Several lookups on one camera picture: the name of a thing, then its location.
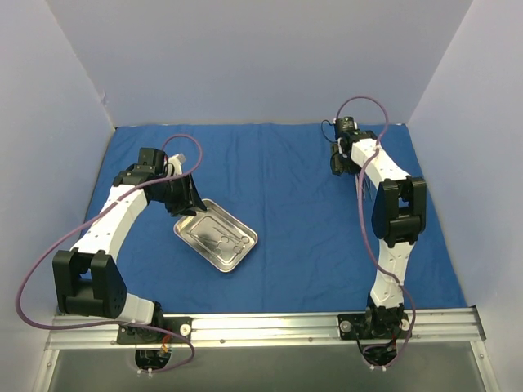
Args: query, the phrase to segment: screw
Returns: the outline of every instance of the screw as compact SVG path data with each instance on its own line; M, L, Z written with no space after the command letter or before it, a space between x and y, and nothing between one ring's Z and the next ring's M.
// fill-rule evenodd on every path
M352 325L351 323L349 323L348 321L342 321L340 323L340 331L342 332L350 332L352 329Z
M191 331L191 327L189 324L182 324L180 327L180 335L182 336L189 336Z
M409 320L401 320L401 331L408 331L410 328Z

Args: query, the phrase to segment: blue mat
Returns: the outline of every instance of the blue mat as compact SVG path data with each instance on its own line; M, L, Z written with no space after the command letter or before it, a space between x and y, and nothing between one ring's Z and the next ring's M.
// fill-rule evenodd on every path
M365 127L379 132L381 127ZM230 274L219 272L172 231L177 218L160 203L138 217L118 255L129 292L171 313L257 313L363 310L376 271L364 249L351 176L334 176L329 143L318 124L120 127L102 164L88 216L107 198L114 177L140 147L160 148L175 133L203 146L194 181L210 198L258 233L255 248ZM422 175L409 132L391 126L383 146L413 176ZM188 140L168 154L196 158ZM373 202L366 202L366 217ZM373 238L369 223L369 235ZM378 241L373 241L378 252ZM432 200L427 229L409 261L406 287L418 308L465 306Z

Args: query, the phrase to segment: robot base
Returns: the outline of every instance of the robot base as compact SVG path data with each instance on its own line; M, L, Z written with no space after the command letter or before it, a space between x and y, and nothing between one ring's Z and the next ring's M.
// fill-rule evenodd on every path
M185 339L190 341L190 333L192 330L192 318L191 317L164 317L162 306L158 303L154 303L154 313L152 319L152 326L166 329L171 332L175 332ZM145 328L121 326L118 330L118 336L116 342L119 345L147 345L163 343L164 334L160 332L154 332ZM177 339L171 336L168 343L184 343L181 339Z
M364 313L339 314L337 325L343 341L390 341L407 337L409 317L403 305L390 309L376 307L369 296Z

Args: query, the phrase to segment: metal frame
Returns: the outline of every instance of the metal frame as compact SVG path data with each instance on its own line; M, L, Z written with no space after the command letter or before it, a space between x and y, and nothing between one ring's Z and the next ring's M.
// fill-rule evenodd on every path
M338 313L307 314L167 314L193 319L191 341L195 347L254 347L282 345L355 345L342 341ZM485 336L476 309L418 310L412 344L417 342L468 341L487 392L498 392L483 340ZM98 318L56 316L54 325L96 321ZM118 345L118 325L52 331L34 390L47 391L60 350L136 350L153 345Z

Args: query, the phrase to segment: black bracket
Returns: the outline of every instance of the black bracket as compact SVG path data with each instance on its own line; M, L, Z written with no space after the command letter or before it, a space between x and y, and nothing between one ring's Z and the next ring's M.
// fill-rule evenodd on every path
M91 279L82 278L91 270ZM116 319L127 288L111 255L58 251L52 259L58 308L63 313Z
M399 200L407 203L400 207ZM373 209L373 231L389 247L396 243L415 243L425 230L427 184L421 177L382 181Z

